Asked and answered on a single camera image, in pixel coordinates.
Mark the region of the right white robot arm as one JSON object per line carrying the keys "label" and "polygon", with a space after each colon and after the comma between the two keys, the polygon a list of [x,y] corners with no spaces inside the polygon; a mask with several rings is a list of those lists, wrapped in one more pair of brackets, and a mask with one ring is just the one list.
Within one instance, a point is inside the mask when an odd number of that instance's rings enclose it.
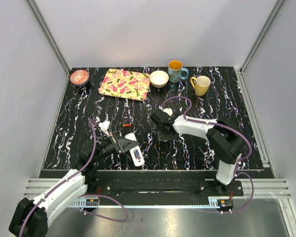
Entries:
{"label": "right white robot arm", "polygon": [[232,190],[236,165],[246,147],[245,138],[232,127],[232,121],[193,118],[174,114],[171,109],[158,109],[150,118],[157,126],[160,141],[175,140],[181,135],[207,140],[219,159],[215,191],[225,196]]}

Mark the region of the blue AAA battery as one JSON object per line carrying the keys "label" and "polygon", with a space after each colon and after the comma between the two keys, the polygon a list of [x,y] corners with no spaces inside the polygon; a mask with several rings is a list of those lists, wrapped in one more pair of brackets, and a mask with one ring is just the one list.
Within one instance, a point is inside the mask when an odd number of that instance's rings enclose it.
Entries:
{"label": "blue AAA battery", "polygon": [[138,149],[134,150],[134,156],[135,156],[136,160],[142,159],[142,154],[141,154],[140,150],[138,150]]}

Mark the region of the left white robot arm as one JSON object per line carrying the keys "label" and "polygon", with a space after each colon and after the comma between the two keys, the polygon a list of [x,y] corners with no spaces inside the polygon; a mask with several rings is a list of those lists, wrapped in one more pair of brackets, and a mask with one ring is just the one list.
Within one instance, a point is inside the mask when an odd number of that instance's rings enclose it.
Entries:
{"label": "left white robot arm", "polygon": [[76,165],[60,181],[33,199],[25,197],[19,201],[8,227],[9,232],[16,237],[44,237],[53,221],[79,198],[86,199],[79,208],[91,212],[100,198],[109,198],[97,181],[100,159],[126,152],[141,154],[134,133],[121,137],[111,132],[99,147],[96,140],[85,142]]}

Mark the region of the white remote control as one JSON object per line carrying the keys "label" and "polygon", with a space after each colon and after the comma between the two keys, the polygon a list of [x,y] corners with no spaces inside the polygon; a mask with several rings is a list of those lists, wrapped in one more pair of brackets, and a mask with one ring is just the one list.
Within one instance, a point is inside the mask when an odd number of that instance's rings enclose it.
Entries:
{"label": "white remote control", "polygon": [[[126,139],[132,140],[132,141],[137,141],[137,138],[134,133],[128,133],[124,136]],[[145,164],[145,160],[143,158],[141,149],[139,145],[136,147],[132,148],[130,151],[130,155],[132,158],[132,161],[136,167],[142,166]]]}

